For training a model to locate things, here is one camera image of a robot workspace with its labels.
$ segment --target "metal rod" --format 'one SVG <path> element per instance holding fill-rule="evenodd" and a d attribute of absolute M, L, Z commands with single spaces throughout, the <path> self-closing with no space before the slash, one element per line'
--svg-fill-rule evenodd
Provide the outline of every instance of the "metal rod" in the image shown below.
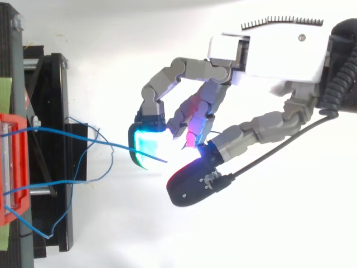
<path fill-rule="evenodd" d="M 33 71 L 36 69 L 38 59 L 24 59 L 23 60 L 23 69 L 25 71 Z"/>
<path fill-rule="evenodd" d="M 31 195 L 50 195 L 50 189 L 48 187 L 39 187 L 30 189 Z"/>

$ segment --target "robotic hand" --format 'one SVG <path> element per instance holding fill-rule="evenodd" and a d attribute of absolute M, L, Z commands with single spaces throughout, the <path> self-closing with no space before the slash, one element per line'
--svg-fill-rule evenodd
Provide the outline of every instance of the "robotic hand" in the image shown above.
<path fill-rule="evenodd" d="M 214 36 L 207 59 L 177 58 L 144 86 L 143 103 L 129 129 L 130 147 L 141 149 L 137 138 L 141 132 L 170 131 L 171 138 L 176 138 L 188 128 L 187 146 L 200 151 L 200 158 L 167 183 L 174 205 L 192 205 L 224 189 L 298 136 L 338 117 L 339 110 L 356 112 L 357 19 L 338 24 L 331 34 L 323 31 L 322 24 L 322 20 L 286 16 L 245 23 L 241 32 Z M 205 143 L 226 91 L 239 83 L 242 73 L 286 81 L 283 92 L 292 93 L 291 97 L 283 112 L 269 112 L 231 126 Z M 181 78 L 204 83 L 166 123 L 161 99 Z M 326 117 L 300 131 L 315 108 Z M 222 176 L 216 170 L 254 143 L 280 142 L 288 136 L 291 138 L 234 174 Z M 141 164 L 134 152 L 131 157 Z"/>

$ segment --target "black metal stand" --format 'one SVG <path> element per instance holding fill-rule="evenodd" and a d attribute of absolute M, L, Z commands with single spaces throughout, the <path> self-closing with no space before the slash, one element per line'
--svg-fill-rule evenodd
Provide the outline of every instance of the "black metal stand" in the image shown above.
<path fill-rule="evenodd" d="M 87 126 L 69 124 L 66 59 L 61 54 L 44 55 L 43 46 L 24 47 L 25 85 L 30 103 L 27 106 L 28 125 L 37 116 L 43 127 L 87 136 Z M 87 148 L 84 141 L 73 140 L 47 132 L 28 136 L 30 183 L 72 180 L 79 157 Z M 82 160 L 77 180 L 86 180 L 86 156 Z M 71 197 L 70 185 L 49 187 L 49 194 L 31 195 L 33 225 L 50 233 L 52 225 L 66 211 Z M 73 246 L 72 209 L 55 228 L 55 235 L 45 240 L 33 234 L 35 258 L 46 257 L 46 246 L 59 246 L 68 251 Z"/>

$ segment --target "blue wire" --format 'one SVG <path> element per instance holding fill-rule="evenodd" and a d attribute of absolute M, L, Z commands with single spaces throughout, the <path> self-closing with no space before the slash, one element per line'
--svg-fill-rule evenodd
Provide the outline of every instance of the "blue wire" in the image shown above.
<path fill-rule="evenodd" d="M 92 128 L 93 130 L 95 130 L 95 131 L 97 132 L 97 136 L 95 137 L 95 141 L 98 139 L 98 136 L 99 136 L 99 135 L 100 135 L 101 137 L 103 137 L 103 139 L 105 139 L 105 140 L 107 141 L 107 139 L 99 132 L 100 129 L 96 130 L 94 127 L 92 127 L 92 126 L 90 126 L 90 125 L 88 125 L 88 124 L 85 124 L 85 123 L 82 123 L 82 122 L 80 122 L 80 121 L 77 121 L 77 120 L 75 120 L 74 118 L 71 118 L 71 119 L 74 120 L 75 122 L 79 123 L 79 124 L 85 125 L 85 126 L 87 126 L 87 127 Z M 72 181 L 72 186 L 71 186 L 72 189 L 71 189 L 70 203 L 69 203 L 69 205 L 68 205 L 68 207 L 67 207 L 67 210 L 64 212 L 64 214 L 63 214 L 63 215 L 55 222 L 55 224 L 53 225 L 53 227 L 52 227 L 52 229 L 51 229 L 51 234 L 50 234 L 49 236 L 46 235 L 46 234 L 44 234 L 44 233 L 42 233 L 41 231 L 39 231 L 39 230 L 38 230 L 37 228 L 35 228 L 34 226 L 30 225 L 28 222 L 25 221 L 25 219 L 23 219 L 19 214 L 17 214 L 13 209 L 11 209 L 10 207 L 8 207 L 7 205 L 4 205 L 5 208 L 6 208 L 8 211 L 10 211 L 11 213 L 13 213 L 24 225 L 26 225 L 29 229 L 33 230 L 34 232 L 36 232 L 36 233 L 39 234 L 40 236 L 44 237 L 45 239 L 50 239 L 51 237 L 53 237 L 53 236 L 54 236 L 55 227 L 56 227 L 57 224 L 67 215 L 68 211 L 69 211 L 70 208 L 71 208 L 72 200 L 73 200 L 73 190 L 74 190 L 73 187 L 74 187 L 74 183 L 89 183 L 89 182 L 93 182 L 93 181 L 98 181 L 98 180 L 104 178 L 104 177 L 110 172 L 110 170 L 111 170 L 112 167 L 113 167 L 113 164 L 114 164 L 114 156 L 113 156 L 113 154 L 114 154 L 114 148 L 111 146 L 111 148 L 112 148 L 112 153 L 111 153 L 111 155 L 112 155 L 112 162 L 111 162 L 110 167 L 109 167 L 109 169 L 107 170 L 107 172 L 105 172 L 105 173 L 104 173 L 100 178 L 98 178 L 98 179 L 94 179 L 94 180 L 90 180 L 90 181 L 76 181 L 76 182 L 74 182 L 75 179 L 76 179 L 76 177 L 77 177 L 77 174 L 78 174 L 78 172 L 79 172 L 79 167 L 80 167 L 80 164 L 81 164 L 81 161 L 82 161 L 84 155 L 87 153 L 87 151 L 89 150 L 89 148 L 91 148 L 94 144 L 95 144 L 95 142 L 92 142 L 92 143 L 88 146 L 88 148 L 82 153 L 82 155 L 81 155 L 81 157 L 80 157 L 80 159 L 79 159 L 79 161 L 78 161 L 77 170 L 76 170 L 76 173 L 75 173 L 75 175 L 74 175 L 74 178 L 73 178 L 73 181 Z M 54 184 L 53 184 L 53 183 L 35 184 L 35 185 L 29 185 L 28 187 L 17 188 L 17 189 L 14 189 L 14 190 L 19 191 L 19 190 L 21 190 L 22 188 L 33 188 L 34 186 L 37 186 L 37 187 L 38 187 L 39 185 L 41 185 L 42 187 L 45 187 L 45 186 L 50 186 L 50 185 L 54 185 Z M 4 193 L 4 195 L 7 195 L 7 194 L 11 194 L 11 191 Z"/>
<path fill-rule="evenodd" d="M 79 122 L 79 124 L 85 125 L 85 126 L 88 126 L 88 127 L 89 127 L 89 125 L 84 124 L 84 123 L 81 123 L 81 122 Z M 100 128 L 99 128 L 98 130 L 96 130 L 96 129 L 93 127 L 93 129 L 97 132 L 97 135 L 96 135 L 96 137 L 95 137 L 95 140 L 97 140 L 97 139 L 98 139 L 98 136 L 99 136 Z M 82 162 L 82 159 L 83 159 L 84 155 L 88 152 L 89 148 L 91 148 L 93 145 L 94 145 L 94 142 L 92 142 L 92 143 L 88 146 L 88 148 L 85 149 L 85 151 L 84 151 L 84 152 L 82 153 L 82 155 L 80 156 L 79 161 L 78 161 L 78 164 L 77 164 L 77 170 L 76 170 L 76 173 L 75 173 L 75 175 L 74 175 L 74 177 L 73 177 L 73 181 L 76 180 L 76 178 L 77 178 L 77 175 L 78 175 L 78 172 L 79 172 L 79 167 L 80 167 L 80 164 L 81 164 L 81 162 Z M 112 169 L 112 166 L 110 166 L 109 170 L 105 173 L 105 175 L 107 175 L 107 173 L 108 173 L 111 169 Z M 56 227 L 57 224 L 67 215 L 68 211 L 70 210 L 70 208 L 71 208 L 71 206 L 72 206 L 73 190 L 74 190 L 73 187 L 74 187 L 74 184 L 72 184 L 72 186 L 71 186 L 71 198 L 70 198 L 68 207 L 67 207 L 66 211 L 63 213 L 63 215 L 62 215 L 62 216 L 55 222 L 55 224 L 52 226 L 51 234 L 54 234 L 54 232 L 55 232 L 55 227 Z"/>
<path fill-rule="evenodd" d="M 7 133 L 7 134 L 1 134 L 0 137 L 1 138 L 9 137 L 9 136 L 12 136 L 12 135 L 15 135 L 15 134 L 18 134 L 18 133 L 32 131 L 32 130 L 46 131 L 46 132 L 56 133 L 56 134 L 60 134 L 60 135 L 63 135 L 63 136 L 75 138 L 77 140 L 90 141 L 90 142 L 94 142 L 94 143 L 110 145 L 110 146 L 113 146 L 113 147 L 118 147 L 118 148 L 122 148 L 122 149 L 125 149 L 125 150 L 128 150 L 128 151 L 131 151 L 131 152 L 136 152 L 138 154 L 147 156 L 147 157 L 152 158 L 154 160 L 167 163 L 167 161 L 165 161 L 165 160 L 162 160 L 162 159 L 157 158 L 155 156 L 149 155 L 149 154 L 147 154 L 145 152 L 137 151 L 134 148 L 130 148 L 130 147 L 123 146 L 123 145 L 120 145 L 120 144 L 117 144 L 117 143 L 112 143 L 112 142 L 97 141 L 97 140 L 93 140 L 91 138 L 86 138 L 86 137 L 74 135 L 74 134 L 71 134 L 71 133 L 68 133 L 68 132 L 65 132 L 65 131 L 55 130 L 53 128 L 47 128 L 47 127 L 28 127 L 28 128 L 23 128 L 21 130 L 12 131 L 12 132 Z"/>
<path fill-rule="evenodd" d="M 10 211 L 12 214 L 14 214 L 16 216 L 16 218 L 19 219 L 20 222 L 22 222 L 24 225 L 26 225 L 29 229 L 33 230 L 35 233 L 38 233 L 40 236 L 46 238 L 46 239 L 50 239 L 52 236 L 54 236 L 53 234 L 51 235 L 46 235 L 42 232 L 40 232 L 39 230 L 37 230 L 34 226 L 30 225 L 28 222 L 26 222 L 24 220 L 24 218 L 22 218 L 19 214 L 17 214 L 12 208 L 8 207 L 7 205 L 4 205 L 5 209 L 7 209 L 8 211 Z"/>

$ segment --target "black cable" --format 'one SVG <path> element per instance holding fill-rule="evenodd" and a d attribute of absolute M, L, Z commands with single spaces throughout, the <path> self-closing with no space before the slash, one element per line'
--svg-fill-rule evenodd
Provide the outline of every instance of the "black cable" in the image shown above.
<path fill-rule="evenodd" d="M 305 134 L 306 132 L 308 132 L 309 130 L 312 130 L 314 127 L 317 127 L 329 120 L 334 119 L 334 117 L 329 117 L 326 116 L 318 121 L 316 121 L 315 123 L 312 123 L 311 125 L 305 127 L 304 129 L 300 130 L 298 133 L 296 133 L 295 135 L 291 136 L 289 139 L 287 139 L 285 142 L 279 144 L 277 147 L 275 147 L 273 150 L 267 152 L 265 155 L 261 156 L 260 158 L 254 160 L 253 162 L 251 162 L 250 164 L 248 164 L 247 166 L 243 167 L 242 169 L 238 170 L 236 173 L 233 173 L 231 175 L 232 178 L 236 178 L 239 175 L 245 173 L 246 171 L 248 171 L 249 169 L 255 167 L 256 165 L 260 164 L 261 162 L 263 162 L 265 159 L 269 158 L 270 156 L 272 156 L 273 154 L 275 154 L 276 152 L 280 151 L 281 149 L 283 149 L 285 146 L 287 146 L 288 144 L 290 144 L 291 142 L 293 142 L 294 140 L 296 140 L 297 138 L 299 138 L 300 136 L 302 136 L 303 134 Z"/>
<path fill-rule="evenodd" d="M 342 21 L 332 29 L 332 35 L 354 39 L 355 45 L 340 70 L 328 83 L 319 105 L 323 116 L 338 117 L 346 92 L 357 79 L 357 19 Z"/>

